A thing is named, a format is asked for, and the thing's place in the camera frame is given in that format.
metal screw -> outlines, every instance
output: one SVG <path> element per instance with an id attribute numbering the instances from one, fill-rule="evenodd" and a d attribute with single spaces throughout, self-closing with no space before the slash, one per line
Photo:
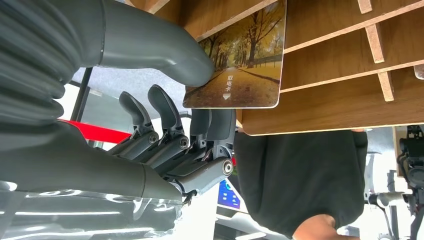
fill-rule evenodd
<path id="1" fill-rule="evenodd" d="M 158 140 L 158 138 L 154 134 L 150 135 L 150 137 L 148 138 L 148 142 L 151 143 L 151 144 L 156 143 L 157 140 Z"/>
<path id="2" fill-rule="evenodd" d="M 188 142 L 187 142 L 187 139 L 185 139 L 185 138 L 183 138 L 183 139 L 181 139 L 181 141 L 179 142 L 179 146 L 182 148 L 182 149 L 185 149 L 187 146 L 188 146 Z"/>
<path id="3" fill-rule="evenodd" d="M 233 172 L 233 163 L 230 160 L 225 161 L 222 170 L 225 175 L 230 175 Z"/>

wooden divider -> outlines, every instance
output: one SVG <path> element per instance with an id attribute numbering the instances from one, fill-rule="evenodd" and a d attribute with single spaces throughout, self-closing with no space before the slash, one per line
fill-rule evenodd
<path id="1" fill-rule="evenodd" d="M 395 100 L 393 96 L 392 76 L 389 71 L 379 72 L 378 80 L 380 81 L 381 90 L 383 91 L 384 100 L 391 102 Z"/>
<path id="2" fill-rule="evenodd" d="M 285 54 L 280 92 L 424 64 L 423 16 L 419 8 L 380 22 L 385 61 L 379 64 L 364 29 Z"/>
<path id="3" fill-rule="evenodd" d="M 169 1 L 170 0 L 125 0 L 125 3 L 151 14 L 155 14 Z"/>
<path id="4" fill-rule="evenodd" d="M 179 24 L 181 8 L 182 0 L 170 0 L 154 15 L 163 18 L 167 21 L 170 21 L 171 23 Z"/>
<path id="5" fill-rule="evenodd" d="M 276 1 L 184 0 L 180 25 L 201 41 Z"/>
<path id="6" fill-rule="evenodd" d="M 357 0 L 357 1 L 358 1 L 361 14 L 366 14 L 373 10 L 373 6 L 371 5 L 371 0 Z"/>
<path id="7" fill-rule="evenodd" d="M 249 135 L 424 123 L 424 81 L 412 67 L 391 72 L 395 100 L 385 102 L 377 74 L 281 93 L 272 109 L 243 109 Z"/>
<path id="8" fill-rule="evenodd" d="M 380 23 L 372 24 L 365 27 L 366 36 L 368 37 L 369 47 L 371 48 L 374 63 L 384 62 L 382 37 L 380 34 Z"/>
<path id="9" fill-rule="evenodd" d="M 373 0 L 361 14 L 358 0 L 288 0 L 285 53 L 424 7 L 424 0 Z"/>

white arrow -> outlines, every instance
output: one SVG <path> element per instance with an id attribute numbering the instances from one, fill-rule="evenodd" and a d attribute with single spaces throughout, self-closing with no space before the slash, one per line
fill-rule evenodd
<path id="1" fill-rule="evenodd" d="M 231 96 L 231 93 L 224 93 L 222 96 L 227 100 Z"/>

red object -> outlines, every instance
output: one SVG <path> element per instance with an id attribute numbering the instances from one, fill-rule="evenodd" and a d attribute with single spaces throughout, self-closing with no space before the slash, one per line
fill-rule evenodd
<path id="1" fill-rule="evenodd" d="M 125 138 L 131 136 L 131 134 L 122 131 L 116 131 L 105 127 L 90 125 L 77 121 L 68 121 L 68 122 L 79 129 L 85 139 L 99 141 L 99 142 L 108 142 L 118 144 L 122 142 Z"/>

blue display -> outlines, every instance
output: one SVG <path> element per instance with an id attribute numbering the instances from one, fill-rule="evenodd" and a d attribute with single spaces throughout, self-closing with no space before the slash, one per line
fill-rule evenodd
<path id="1" fill-rule="evenodd" d="M 240 209 L 240 199 L 227 183 L 227 180 L 223 180 L 219 183 L 218 204 Z"/>

